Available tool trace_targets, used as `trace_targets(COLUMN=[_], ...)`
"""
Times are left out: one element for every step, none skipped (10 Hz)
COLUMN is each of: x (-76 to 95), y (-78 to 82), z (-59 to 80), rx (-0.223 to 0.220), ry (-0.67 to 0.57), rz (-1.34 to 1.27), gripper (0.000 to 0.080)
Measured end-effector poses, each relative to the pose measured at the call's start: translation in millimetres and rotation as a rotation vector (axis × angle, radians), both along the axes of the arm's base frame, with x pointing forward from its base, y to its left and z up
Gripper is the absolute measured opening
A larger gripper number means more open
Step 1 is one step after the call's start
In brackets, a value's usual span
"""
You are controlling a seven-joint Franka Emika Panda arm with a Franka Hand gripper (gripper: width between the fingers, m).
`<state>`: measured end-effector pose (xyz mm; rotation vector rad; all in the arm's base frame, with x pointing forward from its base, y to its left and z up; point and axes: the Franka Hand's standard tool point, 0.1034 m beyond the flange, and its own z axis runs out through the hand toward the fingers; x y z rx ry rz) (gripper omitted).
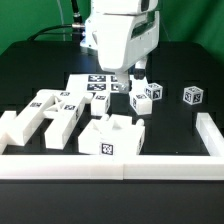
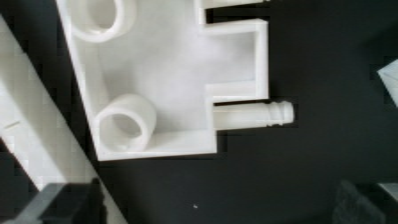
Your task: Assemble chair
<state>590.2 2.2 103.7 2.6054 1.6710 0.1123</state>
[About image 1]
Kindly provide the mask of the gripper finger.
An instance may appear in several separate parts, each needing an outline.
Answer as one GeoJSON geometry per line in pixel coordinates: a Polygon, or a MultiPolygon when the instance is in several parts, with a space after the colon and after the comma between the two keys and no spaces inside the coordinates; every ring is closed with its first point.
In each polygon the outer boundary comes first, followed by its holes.
{"type": "Polygon", "coordinates": [[[140,60],[135,64],[134,78],[136,80],[142,80],[145,77],[146,65],[147,65],[146,60],[140,60]]]}
{"type": "Polygon", "coordinates": [[[130,76],[127,72],[117,75],[118,89],[120,93],[128,93],[130,91],[130,76]]]}

